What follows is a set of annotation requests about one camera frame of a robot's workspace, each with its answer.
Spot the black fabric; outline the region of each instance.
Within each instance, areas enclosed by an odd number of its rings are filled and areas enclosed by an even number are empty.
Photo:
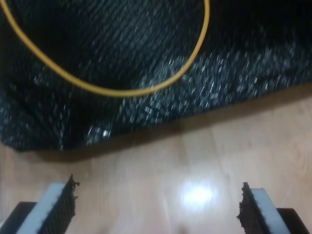
[[[81,79],[134,89],[163,81],[191,54],[202,0],[8,0],[19,25]],[[0,13],[0,139],[19,150],[103,141],[311,81],[310,0],[212,0],[201,51],[153,95],[107,98],[60,79]]]

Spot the black mat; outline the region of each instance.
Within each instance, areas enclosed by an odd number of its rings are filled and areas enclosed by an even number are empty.
[[[129,89],[173,75],[191,54],[202,0],[8,0],[28,36],[91,83]],[[181,81],[137,98],[61,80],[0,13],[0,139],[69,149],[312,80],[311,0],[212,0],[207,37]]]

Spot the yellow wire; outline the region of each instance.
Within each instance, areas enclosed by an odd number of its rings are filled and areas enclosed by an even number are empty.
[[[18,37],[24,42],[24,44],[30,49],[31,52],[33,52],[43,63],[45,63],[48,67],[50,67],[54,72],[59,74],[63,79],[67,80],[68,82],[72,83],[75,86],[78,86],[81,89],[87,90],[89,92],[103,95],[103,96],[110,96],[110,97],[118,97],[118,98],[128,98],[128,97],[135,97],[135,96],[142,96],[154,93],[156,91],[159,91],[161,89],[167,88],[168,86],[172,85],[174,82],[179,80],[190,68],[192,65],[195,57],[197,56],[199,49],[204,41],[204,38],[206,36],[206,32],[208,29],[208,23],[209,23],[209,16],[210,16],[210,5],[209,0],[204,0],[204,6],[205,6],[205,17],[203,22],[203,27],[198,39],[198,42],[195,46],[194,51],[192,52],[190,58],[187,60],[187,62],[184,64],[184,66],[171,78],[165,80],[162,83],[159,83],[155,86],[144,88],[144,89],[134,89],[134,90],[115,90],[115,89],[107,89],[102,88],[90,83],[87,83],[69,72],[65,71],[63,68],[61,68],[59,65],[57,65],[54,61],[52,61],[48,56],[46,56],[21,30],[21,28],[18,26],[16,21],[14,20],[12,13],[6,3],[5,0],[0,0],[1,7],[4,11],[4,14],[6,15],[6,18],[8,22],[10,23],[11,27],[15,31],[15,33],[18,35]]]

